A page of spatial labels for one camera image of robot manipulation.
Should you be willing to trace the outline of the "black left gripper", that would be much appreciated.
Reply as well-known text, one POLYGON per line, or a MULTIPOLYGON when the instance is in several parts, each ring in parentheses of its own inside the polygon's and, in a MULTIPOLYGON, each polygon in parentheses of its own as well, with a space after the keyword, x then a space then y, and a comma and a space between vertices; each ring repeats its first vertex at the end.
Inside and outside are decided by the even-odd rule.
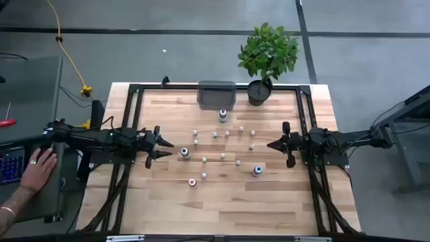
POLYGON ((137 151, 147 153, 145 161, 145 167, 147 169, 151 168, 152 162, 154 160, 172 155, 171 152, 157 150, 155 148, 156 145, 162 147, 174 147, 173 144, 166 141, 160 135, 160 126, 155 126, 153 131, 147 131, 146 129, 142 129, 138 133, 138 138, 136 139, 136 149, 137 151))

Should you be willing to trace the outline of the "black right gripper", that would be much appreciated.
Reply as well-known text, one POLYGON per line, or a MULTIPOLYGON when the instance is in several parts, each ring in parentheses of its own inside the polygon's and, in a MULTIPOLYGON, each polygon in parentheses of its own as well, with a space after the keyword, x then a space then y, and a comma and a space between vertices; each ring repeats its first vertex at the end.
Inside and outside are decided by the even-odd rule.
POLYGON ((283 136, 279 139, 267 144, 267 147, 277 150, 284 155, 287 155, 286 166, 293 168, 296 165, 296 158, 293 156, 293 151, 299 151, 302 146, 302 136, 299 132, 291 132, 290 123, 282 123, 283 136))

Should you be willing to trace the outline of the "person's forearm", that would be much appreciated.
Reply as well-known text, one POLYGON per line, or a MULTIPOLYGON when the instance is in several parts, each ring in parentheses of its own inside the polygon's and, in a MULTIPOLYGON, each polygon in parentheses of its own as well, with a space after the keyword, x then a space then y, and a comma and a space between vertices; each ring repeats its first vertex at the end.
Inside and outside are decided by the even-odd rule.
POLYGON ((11 197, 0 206, 0 237, 14 224, 18 214, 35 193, 36 191, 32 188, 19 186, 11 197))

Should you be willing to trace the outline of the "black plant pot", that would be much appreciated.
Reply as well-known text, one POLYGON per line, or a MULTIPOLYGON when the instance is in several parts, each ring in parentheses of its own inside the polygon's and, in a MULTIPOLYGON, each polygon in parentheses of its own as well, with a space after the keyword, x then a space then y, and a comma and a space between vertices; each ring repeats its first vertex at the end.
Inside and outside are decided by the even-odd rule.
POLYGON ((248 84, 247 95, 251 105, 261 106, 271 95, 271 85, 266 81, 252 81, 248 84))

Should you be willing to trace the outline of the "black box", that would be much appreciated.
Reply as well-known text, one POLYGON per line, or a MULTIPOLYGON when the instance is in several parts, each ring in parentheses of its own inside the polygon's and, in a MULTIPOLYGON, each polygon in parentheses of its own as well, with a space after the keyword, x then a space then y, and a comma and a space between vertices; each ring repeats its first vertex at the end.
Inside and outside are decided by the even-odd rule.
POLYGON ((90 129, 100 130, 104 112, 105 108, 100 100, 93 100, 91 102, 90 129))

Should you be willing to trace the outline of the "translucent grey plastic bin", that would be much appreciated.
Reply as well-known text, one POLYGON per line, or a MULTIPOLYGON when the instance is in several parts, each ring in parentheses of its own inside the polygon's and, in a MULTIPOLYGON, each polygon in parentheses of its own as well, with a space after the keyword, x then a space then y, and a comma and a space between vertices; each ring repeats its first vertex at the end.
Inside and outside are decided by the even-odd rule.
POLYGON ((236 103, 237 86, 232 81, 200 81, 197 101, 202 110, 231 111, 236 103))

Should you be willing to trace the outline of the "person's hand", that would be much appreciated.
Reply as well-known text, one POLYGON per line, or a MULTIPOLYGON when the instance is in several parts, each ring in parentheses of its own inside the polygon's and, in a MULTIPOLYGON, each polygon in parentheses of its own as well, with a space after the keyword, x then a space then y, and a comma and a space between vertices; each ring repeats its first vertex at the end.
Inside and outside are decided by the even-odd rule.
POLYGON ((37 148, 30 156, 28 166, 19 185, 32 188, 38 192, 48 181, 57 161, 57 154, 52 147, 44 151, 41 148, 37 148))

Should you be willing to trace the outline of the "grey metal table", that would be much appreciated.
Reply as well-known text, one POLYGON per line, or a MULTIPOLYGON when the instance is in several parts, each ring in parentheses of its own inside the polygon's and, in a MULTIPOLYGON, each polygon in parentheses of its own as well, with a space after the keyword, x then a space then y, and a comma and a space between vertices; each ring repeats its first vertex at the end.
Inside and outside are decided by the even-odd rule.
POLYGON ((430 191, 430 85, 380 114, 375 129, 388 131, 406 174, 407 182, 392 193, 430 191))

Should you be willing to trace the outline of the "grey desk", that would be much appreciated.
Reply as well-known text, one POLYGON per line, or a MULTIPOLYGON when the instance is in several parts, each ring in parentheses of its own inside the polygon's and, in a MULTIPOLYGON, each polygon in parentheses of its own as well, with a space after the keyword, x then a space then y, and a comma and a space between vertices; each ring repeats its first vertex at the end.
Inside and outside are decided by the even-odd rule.
MULTIPOLYGON (((58 56, 0 64, 0 120, 11 102, 9 117, 17 121, 13 126, 0 128, 0 150, 24 147, 24 169, 37 148, 52 147, 58 157, 49 180, 18 214, 18 222, 56 216, 62 210, 60 168, 65 146, 42 135, 47 123, 56 118, 62 64, 62 58, 58 56)), ((0 204, 18 185, 18 181, 0 184, 0 204)))

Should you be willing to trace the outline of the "backlit keyboard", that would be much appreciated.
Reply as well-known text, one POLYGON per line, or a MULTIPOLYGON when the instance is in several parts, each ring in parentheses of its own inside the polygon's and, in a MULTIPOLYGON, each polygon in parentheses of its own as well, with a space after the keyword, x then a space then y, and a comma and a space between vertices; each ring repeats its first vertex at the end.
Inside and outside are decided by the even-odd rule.
POLYGON ((12 147, 0 150, 0 184, 21 180, 25 166, 25 148, 12 147))

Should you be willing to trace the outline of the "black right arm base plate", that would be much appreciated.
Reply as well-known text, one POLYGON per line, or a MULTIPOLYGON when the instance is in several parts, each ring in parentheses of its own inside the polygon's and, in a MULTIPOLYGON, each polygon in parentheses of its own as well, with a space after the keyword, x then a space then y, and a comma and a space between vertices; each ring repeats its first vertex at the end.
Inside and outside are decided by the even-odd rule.
POLYGON ((300 148, 300 154, 303 162, 310 166, 345 166, 349 164, 347 155, 339 150, 335 141, 305 140, 300 148))

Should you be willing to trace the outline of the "black aluminium table frame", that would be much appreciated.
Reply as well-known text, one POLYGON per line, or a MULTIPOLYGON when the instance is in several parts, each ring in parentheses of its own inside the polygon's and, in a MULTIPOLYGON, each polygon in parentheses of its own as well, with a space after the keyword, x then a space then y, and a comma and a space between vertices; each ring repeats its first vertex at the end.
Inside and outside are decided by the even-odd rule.
POLYGON ((246 88, 238 85, 236 103, 221 123, 217 111, 200 108, 195 83, 168 83, 165 88, 155 83, 114 83, 106 118, 113 118, 116 127, 160 126, 162 137, 174 145, 168 148, 172 155, 157 159, 150 169, 144 166, 146 155, 139 153, 131 165, 106 163, 92 171, 77 228, 89 227, 115 184, 123 180, 125 189, 101 224, 117 233, 312 236, 339 231, 317 185, 329 193, 347 224, 359 230, 353 191, 343 169, 307 166, 299 152, 294 153, 296 165, 287 168, 287 157, 267 147, 282 135, 283 122, 299 133, 316 126, 336 130, 328 87, 278 84, 261 106, 249 103, 246 88), (189 149, 190 159, 182 158, 182 148, 189 149), (258 177, 252 175, 256 166, 263 168, 258 177), (196 188, 188 185, 190 178, 196 179, 196 188))

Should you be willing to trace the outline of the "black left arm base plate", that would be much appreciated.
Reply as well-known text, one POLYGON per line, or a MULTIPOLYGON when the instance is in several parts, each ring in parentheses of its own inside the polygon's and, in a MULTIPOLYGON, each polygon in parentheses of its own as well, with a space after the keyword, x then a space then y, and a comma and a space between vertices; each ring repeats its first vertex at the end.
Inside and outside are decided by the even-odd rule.
POLYGON ((103 150, 103 151, 92 151, 91 152, 91 163, 96 164, 120 164, 120 165, 131 165, 136 159, 136 151, 133 150, 103 150))

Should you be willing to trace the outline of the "silver aluminium bracket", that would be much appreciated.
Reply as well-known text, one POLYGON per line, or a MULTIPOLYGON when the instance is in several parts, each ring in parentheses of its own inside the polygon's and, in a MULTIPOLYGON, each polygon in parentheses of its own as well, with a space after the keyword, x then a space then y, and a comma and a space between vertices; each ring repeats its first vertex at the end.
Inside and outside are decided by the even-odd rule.
POLYGON ((105 242, 142 242, 144 235, 115 235, 106 237, 105 242))
POLYGON ((330 237, 297 236, 294 237, 294 242, 333 242, 333 240, 330 237))

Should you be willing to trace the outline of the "red-handled screwdriver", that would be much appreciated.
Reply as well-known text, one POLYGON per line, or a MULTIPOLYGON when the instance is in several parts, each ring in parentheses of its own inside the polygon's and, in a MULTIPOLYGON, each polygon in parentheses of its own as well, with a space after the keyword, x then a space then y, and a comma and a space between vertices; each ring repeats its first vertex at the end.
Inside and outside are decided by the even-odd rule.
POLYGON ((17 121, 9 117, 10 109, 11 109, 11 102, 9 102, 9 104, 8 104, 5 118, 3 120, 0 120, 0 128, 13 126, 16 124, 17 121))

